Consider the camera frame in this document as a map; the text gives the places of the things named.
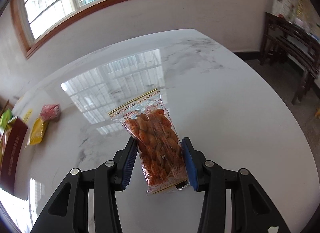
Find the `pink wrapped candy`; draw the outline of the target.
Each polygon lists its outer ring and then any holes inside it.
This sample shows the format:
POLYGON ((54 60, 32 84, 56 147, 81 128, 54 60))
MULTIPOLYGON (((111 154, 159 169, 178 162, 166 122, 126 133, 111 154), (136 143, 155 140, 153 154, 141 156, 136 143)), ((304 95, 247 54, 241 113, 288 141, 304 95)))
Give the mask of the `pink wrapped candy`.
POLYGON ((59 104, 46 104, 42 107, 40 118, 43 122, 58 121, 61 116, 61 108, 59 104))

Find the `clear twisted snack bag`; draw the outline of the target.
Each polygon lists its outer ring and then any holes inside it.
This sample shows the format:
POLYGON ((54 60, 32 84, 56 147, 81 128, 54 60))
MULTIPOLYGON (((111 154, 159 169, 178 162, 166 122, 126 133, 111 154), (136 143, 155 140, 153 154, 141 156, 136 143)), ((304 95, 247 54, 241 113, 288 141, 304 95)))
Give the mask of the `clear twisted snack bag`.
POLYGON ((124 103, 108 115, 138 140, 148 195, 189 185, 181 142, 159 89, 124 103))

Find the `green tissue pack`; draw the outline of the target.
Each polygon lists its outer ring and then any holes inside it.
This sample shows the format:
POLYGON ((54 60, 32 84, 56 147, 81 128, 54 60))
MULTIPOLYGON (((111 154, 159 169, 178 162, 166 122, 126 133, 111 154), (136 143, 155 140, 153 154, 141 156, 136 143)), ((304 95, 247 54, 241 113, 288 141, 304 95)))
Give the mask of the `green tissue pack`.
POLYGON ((12 119, 12 112, 10 109, 7 109, 0 118, 0 128, 5 129, 9 120, 12 119))

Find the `dark wooden chair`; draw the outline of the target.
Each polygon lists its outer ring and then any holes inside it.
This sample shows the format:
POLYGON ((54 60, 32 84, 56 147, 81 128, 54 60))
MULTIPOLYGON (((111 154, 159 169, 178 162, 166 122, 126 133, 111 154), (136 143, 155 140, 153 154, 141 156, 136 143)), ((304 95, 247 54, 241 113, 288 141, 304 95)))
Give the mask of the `dark wooden chair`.
POLYGON ((291 101, 301 101, 319 75, 319 42, 304 29, 289 21, 265 13, 263 37, 260 46, 260 64, 293 58, 303 74, 291 101))

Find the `round yellow sticker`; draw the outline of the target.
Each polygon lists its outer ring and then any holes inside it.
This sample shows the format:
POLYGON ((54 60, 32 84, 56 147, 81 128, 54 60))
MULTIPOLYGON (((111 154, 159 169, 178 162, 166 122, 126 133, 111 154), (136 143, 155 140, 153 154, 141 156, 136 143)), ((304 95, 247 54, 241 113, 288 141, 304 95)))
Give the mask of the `round yellow sticker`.
POLYGON ((24 115, 24 117, 23 117, 23 122, 24 122, 25 124, 28 123, 28 121, 29 121, 32 113, 33 113, 33 109, 29 109, 29 110, 25 113, 25 115, 24 115))

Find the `gold toffee tin box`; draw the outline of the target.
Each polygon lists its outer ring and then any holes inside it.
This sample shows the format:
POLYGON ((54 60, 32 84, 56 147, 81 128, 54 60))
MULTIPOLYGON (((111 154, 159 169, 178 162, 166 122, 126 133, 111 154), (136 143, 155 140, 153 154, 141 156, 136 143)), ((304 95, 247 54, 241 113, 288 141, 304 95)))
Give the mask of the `gold toffee tin box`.
POLYGON ((18 117, 10 119, 1 136, 1 189, 14 195, 18 157, 28 126, 18 117))

